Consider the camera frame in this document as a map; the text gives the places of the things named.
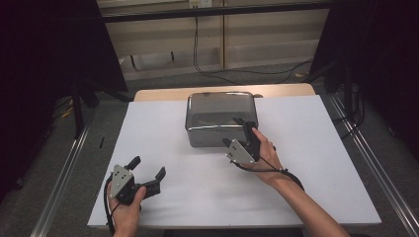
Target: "forearm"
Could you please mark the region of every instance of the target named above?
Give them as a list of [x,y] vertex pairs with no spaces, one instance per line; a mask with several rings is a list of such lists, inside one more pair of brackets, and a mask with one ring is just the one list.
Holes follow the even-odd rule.
[[287,201],[313,237],[349,236],[348,233],[296,183],[277,179],[272,187]]
[[124,234],[124,233],[121,233],[121,232],[116,232],[115,234],[114,234],[114,237],[133,237],[134,235],[130,235],[130,234]]

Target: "gray floor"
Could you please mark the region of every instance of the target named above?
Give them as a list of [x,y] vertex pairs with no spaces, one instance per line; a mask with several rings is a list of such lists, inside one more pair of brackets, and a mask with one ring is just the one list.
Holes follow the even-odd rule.
[[[258,66],[246,69],[261,71],[287,70],[295,64]],[[309,63],[304,64],[295,72],[303,74],[309,69]],[[234,81],[237,84],[270,84],[282,81],[288,77],[287,73],[277,75],[261,75],[244,72],[223,72],[217,74]],[[299,82],[301,78],[293,77],[289,83]],[[231,85],[219,78],[208,78],[198,73],[181,74],[176,76],[157,77],[127,81],[130,96],[142,89],[176,88],[193,86]],[[338,117],[330,95],[323,90],[322,81],[313,84],[316,93],[321,95],[330,116]],[[109,164],[118,139],[126,103],[100,94],[101,104],[97,109],[84,108],[85,119],[93,118],[83,148],[74,164],[68,184],[59,200],[59,206],[54,213],[53,220],[47,227],[47,236],[109,236],[107,230],[98,230],[86,225],[96,200],[105,170]],[[10,192],[0,205],[0,236],[30,236],[46,201],[53,190],[55,181],[64,166],[68,152],[74,139],[74,119],[57,118],[50,130],[49,138],[40,150],[37,159],[24,177],[24,187],[19,191]],[[343,123],[336,128],[340,134],[347,132]],[[366,119],[360,131],[374,151],[382,167],[390,176],[397,189],[408,205],[417,215],[419,212],[419,162],[407,150],[402,140],[388,132],[388,124],[379,113],[366,103]],[[371,236],[412,236],[405,230],[403,223],[382,190],[369,165],[354,142],[353,136],[347,136],[343,143],[364,181],[382,224],[373,226],[346,226],[351,233],[364,233]],[[178,231],[174,236],[220,236],[219,231]],[[236,236],[279,236],[273,230],[251,230],[227,232]],[[162,236],[163,230],[141,230],[138,236]]]

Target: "cable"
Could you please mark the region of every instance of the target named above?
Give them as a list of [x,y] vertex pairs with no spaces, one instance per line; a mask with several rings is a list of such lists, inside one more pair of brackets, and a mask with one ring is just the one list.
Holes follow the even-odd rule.
[[109,231],[111,232],[112,235],[114,235],[115,234],[114,220],[112,219],[112,215],[109,213],[109,208],[108,208],[108,184],[111,182],[112,176],[113,176],[113,174],[111,173],[110,177],[105,182],[105,186],[104,186],[104,206],[105,206],[106,217],[107,217],[107,220],[108,220],[107,224],[108,224],[108,227],[109,227]]
[[229,82],[229,83],[232,83],[232,84],[235,84],[235,85],[245,85],[245,84],[240,84],[238,82],[234,82],[234,81],[228,80],[224,77],[216,76],[216,75],[212,75],[212,74],[222,73],[222,72],[245,72],[245,73],[254,73],[254,74],[262,74],[262,75],[277,75],[277,74],[282,74],[282,73],[289,72],[290,74],[288,75],[288,77],[285,80],[276,83],[276,84],[280,84],[282,82],[285,82],[285,81],[289,80],[291,78],[291,75],[293,74],[294,70],[301,67],[303,64],[312,61],[312,58],[310,58],[310,59],[308,59],[304,62],[301,62],[301,63],[297,64],[296,66],[294,66],[291,69],[284,70],[284,71],[279,71],[279,72],[261,72],[261,71],[251,71],[251,70],[241,70],[241,69],[203,71],[200,68],[199,63],[198,63],[198,17],[195,18],[195,26],[196,27],[195,27],[195,41],[194,41],[194,66],[195,66],[195,69],[203,76],[218,78],[218,79],[221,79],[223,81],[226,81],[226,82]]
[[364,100],[364,96],[362,96],[362,93],[361,93],[361,91],[359,91],[358,93],[357,93],[357,102],[358,102],[358,104],[360,103],[360,100],[359,100],[359,98],[361,98],[361,109],[358,111],[359,112],[359,118],[358,118],[358,121],[354,121],[354,127],[353,128],[351,128],[351,130],[349,130],[347,133],[345,133],[344,135],[342,135],[340,138],[341,138],[341,140],[343,140],[344,138],[346,138],[348,135],[350,135],[350,134],[352,134],[352,133],[354,133],[355,131],[356,131],[356,129],[358,129],[360,126],[361,126],[361,124],[363,123],[363,121],[364,121],[364,118],[365,118],[365,100]]
[[290,80],[291,76],[293,75],[293,71],[294,71],[294,70],[296,70],[298,67],[300,67],[300,66],[304,65],[304,64],[305,64],[305,63],[307,63],[307,62],[311,62],[312,60],[313,60],[313,59],[308,59],[308,60],[306,60],[306,61],[304,61],[304,62],[301,62],[301,63],[297,64],[295,67],[293,67],[293,69],[291,69],[290,74],[287,76],[287,78],[286,78],[286,79],[284,79],[284,80],[282,80],[282,81],[279,81],[279,82],[276,82],[275,84],[281,84],[281,83],[283,83],[283,82],[286,82],[286,81]]
[[255,172],[255,173],[276,172],[276,173],[280,173],[282,175],[285,175],[285,176],[289,177],[292,181],[294,181],[304,191],[304,187],[302,186],[301,181],[295,175],[293,175],[291,172],[289,172],[288,169],[277,169],[275,166],[273,166],[271,163],[269,163],[262,156],[259,156],[259,158],[262,159],[264,162],[266,162],[272,169],[250,169],[250,168],[243,167],[239,163],[236,163],[236,162],[233,162],[233,161],[230,161],[230,163],[233,163],[238,168],[240,168],[244,171],[248,171],[248,172]]
[[114,211],[118,208],[118,206],[120,206],[121,205],[121,203],[118,203],[117,204],[117,206],[115,206],[114,207],[114,209],[112,209],[112,211],[111,211],[111,216],[113,216],[114,215]]
[[237,82],[230,81],[230,80],[228,80],[226,78],[223,78],[223,77],[220,77],[220,76],[208,75],[203,70],[201,70],[200,66],[198,65],[198,59],[197,59],[197,52],[198,52],[198,17],[195,18],[195,26],[196,26],[195,27],[195,43],[194,43],[194,66],[195,66],[195,69],[197,69],[197,71],[203,76],[218,78],[218,79],[221,79],[223,81],[232,83],[234,85],[243,85],[243,84],[240,84],[240,83],[237,83]]
[[344,119],[347,119],[348,117],[341,117],[341,118],[333,118],[332,122],[334,125],[339,124],[339,122],[343,121]]
[[67,114],[70,114],[70,112],[72,112],[73,110],[74,110],[74,108],[73,108],[73,107],[68,108],[65,112],[63,112],[63,113],[59,114],[58,116],[53,117],[53,118],[52,118],[52,120],[56,120],[56,119],[58,119],[58,118],[60,118],[60,117],[63,117],[63,116],[65,116],[65,115],[67,115]]
[[54,107],[53,109],[56,110],[56,109],[62,107],[63,105],[67,104],[70,100],[71,100],[71,97],[68,97],[63,103],[59,104],[58,106]]
[[360,43],[360,46],[361,46],[361,47],[363,46],[363,44],[364,44],[364,43],[365,43],[365,41],[367,40],[368,33],[369,33],[369,32],[370,32],[370,30],[371,30],[371,24],[373,23],[373,18],[374,18],[374,15],[376,14],[376,11],[377,11],[377,6],[378,6],[378,0],[376,0],[376,2],[375,2],[375,4],[374,4],[373,12],[371,13],[371,16],[370,16],[370,19],[369,19],[369,22],[368,22],[368,25],[367,25],[367,30],[366,30],[366,33],[364,34],[363,40],[362,40],[362,41],[361,41],[361,43]]

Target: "white board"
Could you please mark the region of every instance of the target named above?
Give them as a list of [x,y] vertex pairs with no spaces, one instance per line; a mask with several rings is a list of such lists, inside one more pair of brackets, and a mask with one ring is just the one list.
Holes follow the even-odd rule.
[[[256,99],[259,129],[285,168],[341,224],[380,223],[377,211],[318,96]],[[288,204],[254,174],[224,156],[226,148],[193,148],[186,101],[130,103],[108,167],[139,155],[135,181],[167,175],[161,194],[142,202],[139,225],[150,228],[287,227],[302,225]],[[103,187],[88,225],[106,227]]]

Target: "metal box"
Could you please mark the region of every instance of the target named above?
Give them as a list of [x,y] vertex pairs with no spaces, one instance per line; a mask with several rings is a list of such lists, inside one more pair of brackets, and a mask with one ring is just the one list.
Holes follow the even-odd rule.
[[188,98],[185,129],[193,147],[223,147],[223,138],[246,140],[236,119],[258,125],[253,95],[248,92],[196,93]]

